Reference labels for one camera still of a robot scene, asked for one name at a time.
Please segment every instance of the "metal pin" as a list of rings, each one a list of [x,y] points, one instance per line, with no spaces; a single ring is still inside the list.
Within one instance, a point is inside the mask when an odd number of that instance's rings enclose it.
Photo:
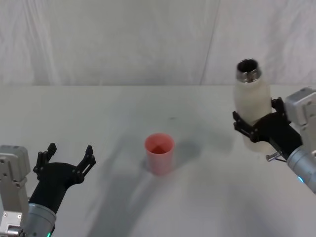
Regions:
[[[266,155],[266,160],[267,160],[267,162],[270,162],[270,161],[272,161],[280,156],[281,156],[281,154],[279,152],[276,152],[272,155]]]

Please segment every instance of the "pink cup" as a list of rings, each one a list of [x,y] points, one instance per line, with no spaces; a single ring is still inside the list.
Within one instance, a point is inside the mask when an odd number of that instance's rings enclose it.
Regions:
[[[147,165],[149,170],[158,176],[172,171],[173,139],[164,133],[150,135],[145,141]]]

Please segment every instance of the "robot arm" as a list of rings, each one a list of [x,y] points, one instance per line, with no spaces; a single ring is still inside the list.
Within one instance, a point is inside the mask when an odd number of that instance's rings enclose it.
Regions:
[[[276,153],[268,161],[282,156],[299,179],[316,194],[316,91],[303,88],[288,96],[272,100],[276,110],[259,119],[253,126],[233,112],[235,130],[252,142],[269,142]],[[291,127],[294,123],[300,134]]]
[[[53,233],[56,213],[67,189],[82,183],[96,163],[91,146],[77,166],[49,163],[56,150],[51,143],[47,152],[39,152],[34,167],[39,183],[28,201],[25,190],[26,175],[30,172],[27,150],[0,146],[0,194],[4,209],[0,237],[50,237]]]

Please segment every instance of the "white bottle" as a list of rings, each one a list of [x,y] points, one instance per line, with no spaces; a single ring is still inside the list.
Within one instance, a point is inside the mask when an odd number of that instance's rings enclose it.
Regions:
[[[259,65],[254,59],[237,64],[234,99],[236,111],[248,124],[254,125],[260,118],[272,112],[270,86],[263,79]],[[254,152],[270,153],[267,142],[252,143],[244,136],[245,146]]]

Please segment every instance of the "white table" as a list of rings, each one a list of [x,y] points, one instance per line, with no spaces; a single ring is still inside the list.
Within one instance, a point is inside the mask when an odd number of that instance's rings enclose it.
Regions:
[[[302,86],[273,86],[285,97]],[[283,162],[247,151],[233,129],[230,86],[7,87],[0,89],[0,144],[78,164],[97,160],[71,187],[55,237],[303,237],[315,234],[316,197]],[[170,134],[179,165],[156,178],[143,142]],[[37,184],[28,176],[30,195]]]

